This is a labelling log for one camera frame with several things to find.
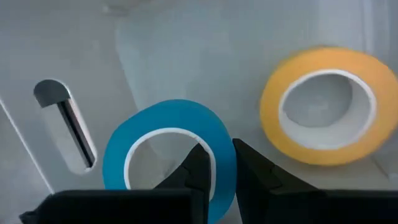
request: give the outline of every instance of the masking tape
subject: masking tape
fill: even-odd
[[[106,189],[130,189],[128,170],[138,145],[162,133],[195,138],[211,162],[208,223],[223,217],[236,188],[236,153],[222,121],[211,110],[188,100],[168,100],[150,106],[121,124],[112,134],[103,161]]]
[[[321,75],[346,77],[352,100],[346,114],[327,127],[291,121],[284,103],[294,88]],[[376,58],[339,47],[301,52],[283,61],[266,84],[260,119],[268,139],[284,154],[307,164],[338,165],[375,151],[398,123],[398,82]]]

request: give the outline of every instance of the yellow painter's tape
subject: yellow painter's tape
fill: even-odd
[[[280,120],[280,102],[285,92],[304,76],[323,70],[353,74],[358,82],[368,86],[376,99],[374,116],[364,132],[355,141],[330,150],[306,147],[292,138],[289,128],[282,128]],[[397,126],[398,81],[386,65],[370,55],[339,47],[311,49],[284,60],[271,75],[261,97],[260,119],[271,143],[284,154],[307,164],[345,164],[375,151]]]

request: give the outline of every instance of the black plastic jaw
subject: black plastic jaw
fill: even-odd
[[[197,144],[182,164],[152,190],[68,190],[48,196],[24,224],[206,224],[210,158]]]
[[[398,221],[398,192],[320,190],[286,172],[240,139],[236,196],[244,224]]]

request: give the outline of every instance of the oval slot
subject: oval slot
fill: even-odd
[[[55,80],[43,80],[36,84],[34,95],[42,107],[49,133],[69,169],[82,173],[93,167],[93,143],[66,86]]]

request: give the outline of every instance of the white surface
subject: white surface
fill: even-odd
[[[116,43],[140,110],[171,98],[194,100],[213,110],[232,137],[317,187],[390,189],[371,159],[324,169],[286,158],[266,139],[258,114],[269,75],[293,52],[337,45],[389,60],[390,31],[380,29],[392,29],[389,3],[149,1],[121,19]]]
[[[0,223],[15,223],[8,217],[31,209],[48,191],[24,147],[46,155],[39,162],[55,190],[76,188],[79,181],[85,189],[98,184],[71,176],[57,153],[56,139],[46,131],[33,97],[34,85],[44,78],[59,78],[70,87],[98,157],[113,130],[136,111],[129,82],[140,109],[175,97],[197,100],[221,116],[231,136],[317,187],[395,188],[370,157],[339,167],[308,166],[285,157],[265,138],[257,111],[267,74],[291,52],[309,46],[363,50],[398,71],[398,1],[152,0],[128,17],[137,23],[126,30],[124,47],[132,57],[124,69],[140,79],[127,81],[114,48],[115,18],[104,15],[102,6],[97,0],[0,1],[0,97],[26,143],[2,123]],[[230,77],[236,82],[227,82]],[[242,97],[246,93],[258,97]],[[388,156],[397,139],[395,134],[381,150],[386,152],[381,164],[389,172],[397,168]],[[70,179],[57,182],[58,176]],[[236,214],[230,210],[221,222],[239,223]]]
[[[179,133],[179,134],[184,134],[186,136],[190,136],[191,138],[195,139],[199,144],[203,147],[203,149],[209,154],[210,158],[210,169],[211,169],[211,180],[210,180],[210,200],[214,196],[214,191],[216,187],[216,159],[214,157],[213,151],[211,150],[210,146],[203,140],[201,137],[199,137],[197,134],[188,131],[186,129],[182,128],[162,128],[158,129],[155,131],[151,131],[143,136],[141,136],[130,148],[129,152],[127,153],[126,160],[124,161],[124,182],[126,184],[127,189],[131,189],[131,181],[130,180],[130,160],[135,154],[137,148],[146,140],[160,134],[166,134],[166,133]]]
[[[317,78],[329,74],[340,75],[350,80],[352,86],[352,100],[347,112],[343,117],[333,124],[325,127],[306,127],[297,124],[289,119],[284,106],[286,99],[292,92],[300,85],[303,85],[309,79]],[[326,104],[328,106],[329,99],[323,99],[322,107]],[[318,113],[317,104],[311,105],[311,102],[306,103],[309,108],[314,108],[315,111],[309,113]],[[279,123],[286,135],[293,139],[298,144],[315,150],[333,150],[345,147],[353,142],[357,142],[366,133],[370,125],[372,125],[377,113],[377,100],[372,89],[362,79],[356,75],[337,69],[318,70],[305,74],[298,80],[291,83],[287,90],[285,90],[282,98],[279,101]]]

